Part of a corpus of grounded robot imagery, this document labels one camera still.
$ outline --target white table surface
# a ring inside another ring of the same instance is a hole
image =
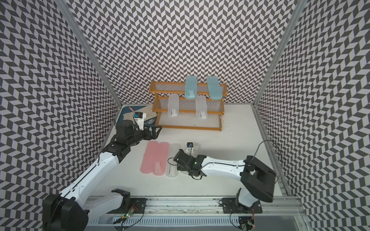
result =
[[[179,143],[184,150],[187,142],[195,142],[201,146],[201,152],[197,154],[216,159],[244,160],[247,155],[254,154],[262,137],[250,105],[225,105],[221,132],[163,128],[156,141]],[[116,188],[129,191],[132,196],[235,196],[238,189],[244,187],[240,181],[222,176],[194,180],[181,173],[176,178],[143,174],[140,166],[147,143],[143,140],[131,147],[131,152],[106,175],[91,196],[104,196]],[[272,168],[263,144],[256,158]],[[278,184],[274,195],[282,195]]]

